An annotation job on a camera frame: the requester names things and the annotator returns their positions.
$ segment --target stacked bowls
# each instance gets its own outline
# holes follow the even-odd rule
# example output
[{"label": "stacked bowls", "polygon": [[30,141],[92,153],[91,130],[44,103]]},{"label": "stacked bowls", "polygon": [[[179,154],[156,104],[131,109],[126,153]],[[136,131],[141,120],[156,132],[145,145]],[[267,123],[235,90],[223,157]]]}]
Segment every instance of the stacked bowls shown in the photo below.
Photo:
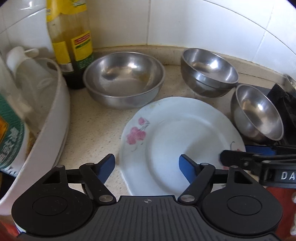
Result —
[{"label": "stacked bowls", "polygon": [[181,73],[185,83],[197,94],[221,97],[237,86],[238,73],[225,59],[210,51],[186,49],[181,57]]}]

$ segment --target plastic jug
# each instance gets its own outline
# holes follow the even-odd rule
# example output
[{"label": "plastic jug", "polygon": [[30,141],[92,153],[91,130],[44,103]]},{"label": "plastic jug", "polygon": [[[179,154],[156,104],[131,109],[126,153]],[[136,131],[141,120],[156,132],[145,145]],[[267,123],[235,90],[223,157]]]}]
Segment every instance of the plastic jug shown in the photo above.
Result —
[{"label": "plastic jug", "polygon": [[57,77],[33,59],[38,49],[24,50],[18,46],[7,54],[6,64],[12,71],[15,84],[34,109],[39,129],[50,111],[57,86]]}]

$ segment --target bottle label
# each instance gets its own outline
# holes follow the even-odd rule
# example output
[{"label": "bottle label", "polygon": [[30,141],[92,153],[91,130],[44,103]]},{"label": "bottle label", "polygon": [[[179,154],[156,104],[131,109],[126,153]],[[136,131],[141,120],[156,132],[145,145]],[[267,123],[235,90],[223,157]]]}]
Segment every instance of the bottle label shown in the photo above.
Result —
[{"label": "bottle label", "polygon": [[73,66],[67,49],[66,42],[52,43],[57,62],[62,72],[73,72]]},{"label": "bottle label", "polygon": [[90,31],[71,39],[71,44],[78,68],[86,68],[94,60]]},{"label": "bottle label", "polygon": [[57,0],[46,0],[46,22],[51,22],[60,14],[59,2]]},{"label": "bottle label", "polygon": [[87,10],[85,0],[58,0],[62,14],[76,14]]},{"label": "bottle label", "polygon": [[51,22],[62,13],[72,15],[87,10],[85,0],[47,0],[46,21]]},{"label": "bottle label", "polygon": [[22,146],[24,133],[22,120],[0,95],[0,168],[13,162]]}]

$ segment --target black plastic part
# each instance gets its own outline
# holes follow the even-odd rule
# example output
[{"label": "black plastic part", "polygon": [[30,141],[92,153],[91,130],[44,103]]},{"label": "black plastic part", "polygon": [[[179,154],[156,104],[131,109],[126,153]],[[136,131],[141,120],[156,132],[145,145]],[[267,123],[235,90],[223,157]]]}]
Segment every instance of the black plastic part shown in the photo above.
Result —
[{"label": "black plastic part", "polygon": [[277,199],[241,168],[233,167],[226,187],[204,198],[202,212],[214,227],[239,236],[274,231],[282,217]]},{"label": "black plastic part", "polygon": [[220,161],[224,166],[236,165],[259,176],[263,186],[296,188],[296,154],[295,147],[275,146],[278,153],[290,153],[264,156],[248,152],[224,150]]},{"label": "black plastic part", "polygon": [[264,186],[296,188],[296,159],[262,163],[259,183]]},{"label": "black plastic part", "polygon": [[242,151],[224,150],[220,154],[220,162],[226,167],[235,165],[242,169],[250,170],[254,175],[259,175],[261,164],[254,161],[254,155],[257,154]]},{"label": "black plastic part", "polygon": [[54,167],[12,206],[15,223],[37,236],[59,236],[81,227],[91,216],[92,201],[68,186],[65,167]]},{"label": "black plastic part", "polygon": [[226,183],[228,177],[228,170],[215,170],[215,175],[213,177],[213,184],[220,184],[220,183]]},{"label": "black plastic part", "polygon": [[276,151],[277,155],[289,155],[296,154],[296,146],[295,145],[276,145],[271,147]]},{"label": "black plastic part", "polygon": [[[65,170],[56,166],[22,194],[12,206],[15,223],[36,236],[60,236],[85,224],[95,206],[116,203],[114,195],[104,186],[115,167],[115,157],[108,154],[99,163],[87,163],[79,169]],[[81,183],[85,194],[71,189],[68,183]],[[109,202],[100,196],[110,195]]]},{"label": "black plastic part", "polygon": [[[44,238],[22,233],[24,241]],[[208,225],[194,206],[178,204],[172,196],[122,196],[118,203],[101,206],[80,229],[46,241],[279,241],[274,234],[234,237]]]},{"label": "black plastic part", "polygon": [[0,184],[0,200],[7,193],[13,182],[15,181],[15,177],[8,175],[4,172],[0,171],[0,175],[2,175],[2,183]]},{"label": "black plastic part", "polygon": [[[215,173],[215,167],[208,163],[206,163],[206,165],[196,164],[192,159],[190,159],[185,154],[181,156],[185,160],[187,160],[190,165],[192,165],[195,168],[197,177],[186,188],[186,190],[179,196],[178,202],[186,205],[198,206],[203,200],[203,198],[206,195],[208,195],[213,188],[212,179]],[[183,195],[192,195],[194,197],[194,200],[192,202],[185,202],[181,199]]]}]

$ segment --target cooking oil bottle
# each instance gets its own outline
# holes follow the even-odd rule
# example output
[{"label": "cooking oil bottle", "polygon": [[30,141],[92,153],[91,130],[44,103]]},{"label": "cooking oil bottle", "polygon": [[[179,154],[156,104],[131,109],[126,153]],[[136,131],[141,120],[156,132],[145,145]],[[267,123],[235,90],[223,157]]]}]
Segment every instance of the cooking oil bottle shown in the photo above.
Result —
[{"label": "cooking oil bottle", "polygon": [[83,72],[94,59],[85,0],[47,0],[46,21],[68,87],[83,88]]}]

